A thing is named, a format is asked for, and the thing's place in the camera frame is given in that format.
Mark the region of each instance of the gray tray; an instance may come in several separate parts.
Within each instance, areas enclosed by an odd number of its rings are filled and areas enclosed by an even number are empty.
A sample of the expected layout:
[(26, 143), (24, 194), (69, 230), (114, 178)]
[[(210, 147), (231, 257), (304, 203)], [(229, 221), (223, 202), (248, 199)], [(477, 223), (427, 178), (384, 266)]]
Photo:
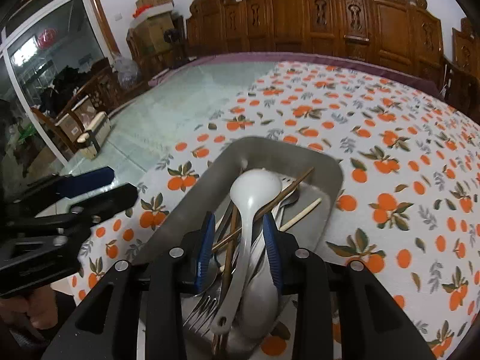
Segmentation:
[[(343, 183), (343, 173), (338, 162), (323, 153), (289, 143), (246, 137), (229, 145), (208, 167), (148, 240), (134, 260), (134, 264), (150, 262), (163, 252), (178, 246), (187, 232), (201, 227), (206, 211), (215, 212), (215, 217), (220, 218), (230, 201), (230, 186), (238, 177), (241, 168), (246, 170), (265, 168), (280, 175), (296, 178), (310, 167), (314, 167), (315, 170), (299, 185), (299, 200), (285, 209), (283, 222), (289, 221), (315, 199), (321, 197), (321, 204), (289, 230), (295, 235), (300, 247), (314, 251)], [(184, 318), (188, 316), (198, 299), (182, 300)], [(213, 338), (211, 332), (200, 337), (188, 331), (185, 332), (185, 337), (189, 353), (196, 352), (195, 347), (200, 349), (203, 355), (209, 353)], [(234, 325), (227, 345), (229, 358), (247, 358), (259, 342), (260, 340), (246, 339)], [(192, 359), (200, 357), (203, 357), (200, 353), (192, 353), (189, 356)]]

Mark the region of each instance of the red lantern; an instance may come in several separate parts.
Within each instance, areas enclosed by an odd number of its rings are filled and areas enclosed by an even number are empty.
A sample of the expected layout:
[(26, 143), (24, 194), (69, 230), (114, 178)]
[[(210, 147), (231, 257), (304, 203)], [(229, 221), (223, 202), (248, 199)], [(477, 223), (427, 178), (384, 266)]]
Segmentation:
[(55, 38), (57, 37), (57, 31), (53, 28), (47, 28), (43, 30), (37, 39), (38, 47), (41, 50), (48, 49), (52, 44), (55, 43)]

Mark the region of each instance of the tablecloth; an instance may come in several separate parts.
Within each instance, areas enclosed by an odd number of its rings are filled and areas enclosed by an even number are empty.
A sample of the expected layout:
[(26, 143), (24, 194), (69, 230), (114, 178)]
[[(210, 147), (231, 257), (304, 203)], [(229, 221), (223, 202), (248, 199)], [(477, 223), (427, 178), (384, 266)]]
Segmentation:
[[(480, 302), (479, 126), (409, 86), (352, 69), (286, 61), (200, 120), (139, 184), (131, 210), (93, 229), (70, 278), (77, 302), (132, 260), (232, 141), (256, 135), (337, 158), (344, 186), (316, 252), (361, 259), (428, 342), (448, 357)], [(252, 359), (289, 359), (295, 304)], [(338, 314), (335, 357), (341, 357)]]

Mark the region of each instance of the clear plastic bag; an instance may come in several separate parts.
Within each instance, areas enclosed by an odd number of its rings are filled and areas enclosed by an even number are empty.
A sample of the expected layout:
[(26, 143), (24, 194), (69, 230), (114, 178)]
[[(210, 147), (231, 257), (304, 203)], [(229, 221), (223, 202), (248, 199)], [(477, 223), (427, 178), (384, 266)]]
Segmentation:
[(140, 80), (140, 69), (131, 59), (114, 54), (113, 67), (118, 72), (118, 83), (124, 89), (133, 87)]

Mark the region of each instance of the metal screw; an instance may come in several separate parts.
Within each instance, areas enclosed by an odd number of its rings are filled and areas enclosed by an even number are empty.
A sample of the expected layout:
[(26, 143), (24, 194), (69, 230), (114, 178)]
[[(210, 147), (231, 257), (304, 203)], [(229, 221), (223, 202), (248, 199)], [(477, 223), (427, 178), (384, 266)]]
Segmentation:
[(360, 261), (352, 261), (350, 264), (350, 268), (352, 268), (354, 271), (363, 271), (363, 264)]
[(75, 206), (70, 211), (72, 212), (72, 214), (79, 214), (83, 211), (83, 207)]
[(67, 243), (68, 238), (65, 235), (59, 235), (53, 239), (55, 246), (62, 246)]
[(128, 261), (126, 261), (124, 259), (121, 259), (120, 261), (117, 261), (115, 263), (115, 269), (119, 272), (124, 271), (125, 269), (128, 268), (128, 266), (129, 266)]
[(299, 258), (299, 259), (306, 259), (308, 256), (310, 256), (310, 252), (306, 249), (297, 249), (295, 251), (295, 255)]
[(181, 257), (183, 256), (183, 249), (181, 247), (174, 247), (170, 249), (169, 255), (173, 258)]

